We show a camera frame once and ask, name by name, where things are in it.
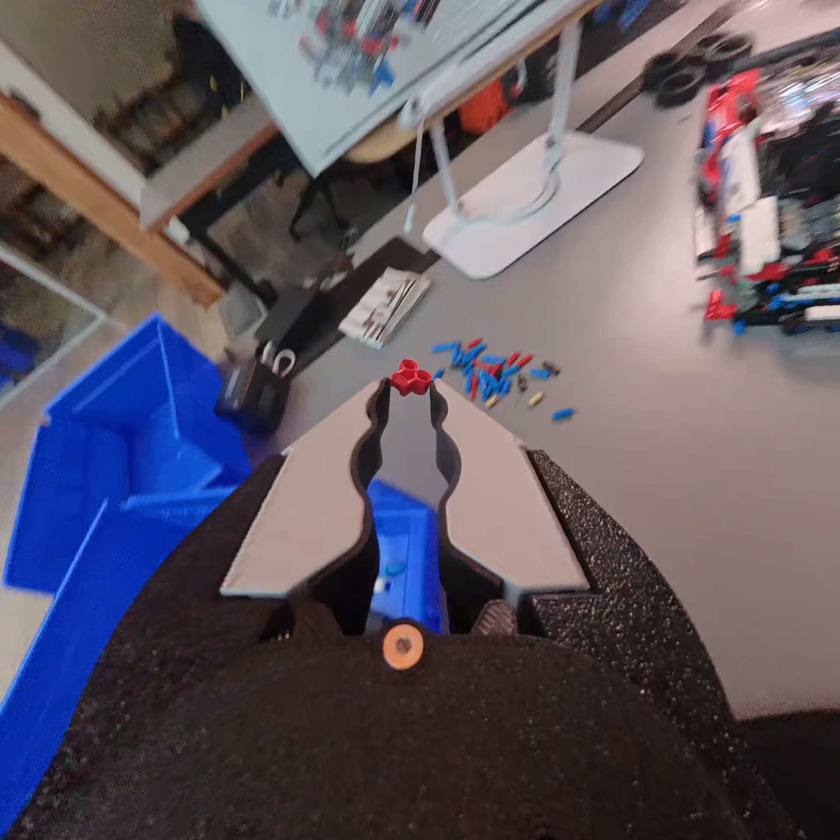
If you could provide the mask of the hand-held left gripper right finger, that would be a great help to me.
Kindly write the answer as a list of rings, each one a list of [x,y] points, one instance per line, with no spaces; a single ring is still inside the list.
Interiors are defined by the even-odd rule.
[[[449,630],[467,634],[492,601],[519,619],[533,596],[591,593],[530,448],[452,386],[433,384],[428,397],[447,484],[438,570]]]

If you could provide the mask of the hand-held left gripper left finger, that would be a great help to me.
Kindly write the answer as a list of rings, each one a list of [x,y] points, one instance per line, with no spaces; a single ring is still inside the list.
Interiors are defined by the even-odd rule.
[[[330,609],[362,635],[380,569],[369,485],[382,467],[391,386],[373,381],[282,452],[280,471],[219,588]]]

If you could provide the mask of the pile of small connector pins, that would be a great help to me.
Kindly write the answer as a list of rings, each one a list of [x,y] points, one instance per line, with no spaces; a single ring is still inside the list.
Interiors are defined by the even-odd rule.
[[[438,342],[428,352],[437,358],[429,398],[434,424],[460,397],[486,413],[510,404],[530,414],[544,414],[552,423],[575,415],[573,406],[558,400],[556,387],[563,367],[552,359],[521,351],[493,353],[481,338]]]

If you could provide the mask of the red brick connector piece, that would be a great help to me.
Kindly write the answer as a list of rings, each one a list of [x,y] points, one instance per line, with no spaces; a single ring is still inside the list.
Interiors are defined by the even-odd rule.
[[[397,370],[389,377],[389,385],[400,396],[427,394],[433,376],[421,369],[417,362],[411,359],[404,359],[399,363]]]

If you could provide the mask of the blue divided parts bin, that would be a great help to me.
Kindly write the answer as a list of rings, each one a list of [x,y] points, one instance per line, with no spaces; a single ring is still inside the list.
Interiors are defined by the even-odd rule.
[[[114,629],[166,557],[232,493],[210,490],[173,518],[103,503],[2,702],[2,833],[24,810],[68,730]],[[370,612],[440,633],[438,516],[374,480],[368,489],[380,551]]]

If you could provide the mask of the toy brick race car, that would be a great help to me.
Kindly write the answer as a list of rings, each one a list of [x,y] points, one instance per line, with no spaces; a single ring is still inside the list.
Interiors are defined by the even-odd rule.
[[[838,60],[743,70],[710,88],[696,179],[706,326],[838,333],[838,107]]]

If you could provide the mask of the grey desk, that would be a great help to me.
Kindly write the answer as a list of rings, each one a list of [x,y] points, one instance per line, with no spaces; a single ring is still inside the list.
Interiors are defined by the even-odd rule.
[[[560,375],[541,404],[511,395],[490,414],[656,563],[736,716],[838,708],[838,334],[705,324],[704,101],[630,101],[597,134],[644,150],[632,176],[499,277],[468,280],[439,261],[394,340],[333,346],[250,455],[280,452],[400,359],[434,372],[437,343],[482,338],[494,354],[551,361]]]

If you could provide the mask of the folded sticker sheets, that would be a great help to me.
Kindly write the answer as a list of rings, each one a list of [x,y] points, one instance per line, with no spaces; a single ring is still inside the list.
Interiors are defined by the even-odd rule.
[[[386,268],[339,324],[344,338],[381,350],[392,339],[434,281],[427,274]]]

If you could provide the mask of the large blue plastic bin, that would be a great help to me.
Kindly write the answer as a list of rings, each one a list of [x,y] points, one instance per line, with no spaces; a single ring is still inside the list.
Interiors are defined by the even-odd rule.
[[[153,315],[44,409],[3,581],[58,591],[103,505],[182,533],[249,475],[215,363]]]

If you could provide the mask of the white book stand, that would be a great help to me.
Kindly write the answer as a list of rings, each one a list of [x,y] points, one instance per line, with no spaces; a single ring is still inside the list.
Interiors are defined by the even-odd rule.
[[[451,62],[405,104],[399,123],[416,133],[419,158],[428,133],[446,209],[423,230],[423,242],[470,280],[496,277],[624,182],[644,161],[631,144],[568,131],[581,14],[569,2],[539,5],[477,52]],[[504,60],[522,58],[541,30],[562,25],[546,133],[525,145],[465,194],[450,168],[443,118],[438,111]]]

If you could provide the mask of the wooden table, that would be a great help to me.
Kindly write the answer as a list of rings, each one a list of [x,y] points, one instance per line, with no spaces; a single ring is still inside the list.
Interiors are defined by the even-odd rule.
[[[221,300],[221,286],[204,268],[165,234],[142,228],[128,201],[4,92],[1,152],[195,304],[208,309]]]

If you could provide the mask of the orange plastic bin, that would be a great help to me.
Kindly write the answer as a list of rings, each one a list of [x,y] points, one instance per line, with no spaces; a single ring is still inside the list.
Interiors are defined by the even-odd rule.
[[[489,132],[509,113],[508,100],[500,80],[494,80],[458,109],[461,129],[469,134]]]

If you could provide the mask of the building instruction booklet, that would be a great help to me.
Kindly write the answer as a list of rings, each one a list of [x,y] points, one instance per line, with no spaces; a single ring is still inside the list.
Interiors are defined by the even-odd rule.
[[[393,115],[428,121],[540,36],[577,1],[197,2],[311,175]]]

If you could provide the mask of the black toy tire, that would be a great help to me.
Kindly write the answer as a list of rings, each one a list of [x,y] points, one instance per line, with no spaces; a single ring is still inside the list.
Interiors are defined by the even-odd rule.
[[[753,38],[749,35],[732,35],[717,32],[700,38],[692,55],[706,63],[730,62],[749,56],[753,50]]]
[[[654,104],[659,110],[677,109],[691,102],[704,81],[703,71],[682,70],[664,79],[655,93]]]
[[[642,89],[654,90],[667,78],[685,69],[690,63],[690,56],[676,51],[666,51],[648,59],[642,72]]]

